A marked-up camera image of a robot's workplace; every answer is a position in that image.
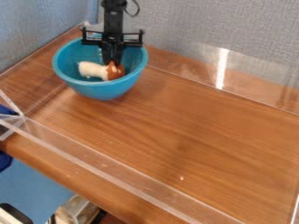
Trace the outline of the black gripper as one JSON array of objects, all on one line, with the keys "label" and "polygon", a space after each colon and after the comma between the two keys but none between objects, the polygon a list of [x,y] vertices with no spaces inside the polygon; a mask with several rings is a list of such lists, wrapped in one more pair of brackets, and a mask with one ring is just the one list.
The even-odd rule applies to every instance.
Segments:
[{"label": "black gripper", "polygon": [[143,38],[146,33],[143,30],[118,35],[108,35],[103,31],[92,31],[86,27],[82,27],[80,31],[83,44],[102,46],[102,56],[106,65],[114,60],[119,66],[126,46],[142,47],[144,43]]}]

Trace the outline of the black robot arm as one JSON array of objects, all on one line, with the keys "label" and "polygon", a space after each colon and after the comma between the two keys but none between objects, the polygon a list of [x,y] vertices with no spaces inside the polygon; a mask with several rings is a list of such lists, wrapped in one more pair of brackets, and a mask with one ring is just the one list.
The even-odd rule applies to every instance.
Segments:
[{"label": "black robot arm", "polygon": [[119,66],[126,47],[143,46],[144,31],[123,31],[127,0],[102,0],[100,5],[104,8],[104,31],[92,31],[83,26],[82,44],[98,46],[102,49],[104,64],[114,61]]}]

